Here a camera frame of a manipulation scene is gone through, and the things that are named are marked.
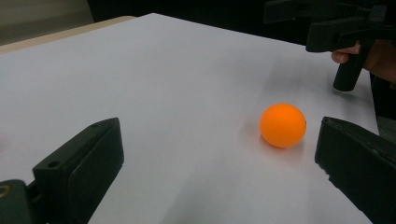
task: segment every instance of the orange ball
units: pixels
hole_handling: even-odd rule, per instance
[[[265,141],[274,147],[294,146],[305,135],[304,114],[294,105],[271,105],[262,113],[260,131]]]

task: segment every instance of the white table surface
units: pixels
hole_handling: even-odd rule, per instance
[[[88,125],[120,118],[125,163],[90,223],[370,223],[314,163],[321,119],[377,133],[368,74],[332,90],[329,53],[150,14],[0,56],[0,179]],[[304,140],[258,128],[297,105]]]

